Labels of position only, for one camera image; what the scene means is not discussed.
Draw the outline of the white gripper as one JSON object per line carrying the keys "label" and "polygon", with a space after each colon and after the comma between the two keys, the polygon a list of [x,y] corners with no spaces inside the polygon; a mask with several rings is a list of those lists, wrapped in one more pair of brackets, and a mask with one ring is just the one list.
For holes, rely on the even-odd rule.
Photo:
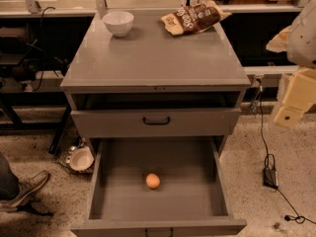
{"label": "white gripper", "polygon": [[288,26],[266,45],[271,52],[287,51],[287,59],[301,68],[288,78],[274,124],[290,127],[316,104],[316,0],[310,0]]}

